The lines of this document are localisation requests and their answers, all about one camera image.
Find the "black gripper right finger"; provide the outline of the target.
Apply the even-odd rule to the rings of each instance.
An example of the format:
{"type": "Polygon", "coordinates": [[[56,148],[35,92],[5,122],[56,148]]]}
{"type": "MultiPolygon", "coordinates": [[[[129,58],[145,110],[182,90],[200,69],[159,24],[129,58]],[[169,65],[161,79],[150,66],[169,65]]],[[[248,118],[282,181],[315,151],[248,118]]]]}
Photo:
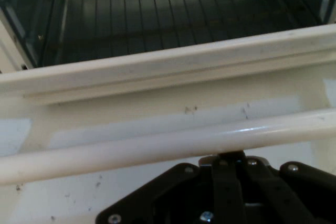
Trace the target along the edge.
{"type": "Polygon", "coordinates": [[[334,175],[300,162],[274,169],[237,154],[237,223],[335,223],[334,175]]]}

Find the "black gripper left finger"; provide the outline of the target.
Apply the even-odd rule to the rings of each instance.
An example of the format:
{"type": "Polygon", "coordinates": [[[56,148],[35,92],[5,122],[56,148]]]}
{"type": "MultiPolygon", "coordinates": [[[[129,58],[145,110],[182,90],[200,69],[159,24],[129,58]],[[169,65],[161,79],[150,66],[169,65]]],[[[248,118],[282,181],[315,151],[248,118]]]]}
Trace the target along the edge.
{"type": "Polygon", "coordinates": [[[231,156],[181,163],[100,212],[96,223],[246,223],[231,156]]]}

